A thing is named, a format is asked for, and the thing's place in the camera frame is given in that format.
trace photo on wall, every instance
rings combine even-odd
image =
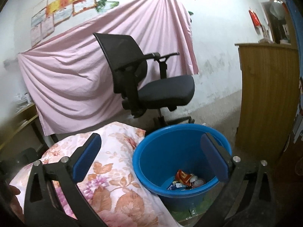
[[[100,0],[97,2],[97,6],[95,7],[98,13],[105,13],[110,9],[115,8],[119,5],[119,2]]]

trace office chair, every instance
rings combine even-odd
[[[147,109],[158,109],[159,117],[154,118],[157,129],[187,120],[194,123],[190,116],[166,122],[161,113],[163,107],[172,112],[177,106],[187,105],[194,95],[192,76],[166,77],[167,60],[179,53],[164,56],[159,53],[144,55],[139,45],[129,35],[100,33],[93,35],[99,42],[112,71],[114,93],[122,95],[123,108],[130,110],[134,118],[141,117]],[[146,77],[146,60],[149,59],[159,63],[161,79],[150,82],[138,90],[139,82]]]

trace floral pillow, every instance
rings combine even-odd
[[[180,226],[157,195],[145,189],[137,179],[132,156],[145,131],[113,122],[96,131],[102,146],[83,182],[78,187],[86,200],[109,227]],[[43,164],[58,162],[71,156],[93,132],[77,134],[53,145],[41,158]],[[20,189],[20,205],[24,206],[25,190],[32,164],[25,166],[12,180]],[[59,200],[67,215],[75,217],[60,185],[54,181]]]

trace metal bolt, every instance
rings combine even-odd
[[[64,157],[61,158],[60,161],[61,161],[62,163],[66,163],[66,162],[69,161],[69,158],[68,158],[67,156],[64,156]]]
[[[34,166],[39,166],[39,165],[40,165],[40,163],[41,163],[41,161],[40,161],[40,160],[36,160],[36,161],[34,162]]]
[[[241,158],[239,156],[234,156],[232,159],[234,160],[234,162],[237,162],[237,163],[239,163],[241,161]]]
[[[266,160],[261,160],[262,166],[267,166],[267,161]]]

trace wooden cabinet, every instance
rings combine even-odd
[[[235,44],[242,70],[242,104],[235,146],[254,159],[276,162],[299,101],[299,55],[292,46]]]

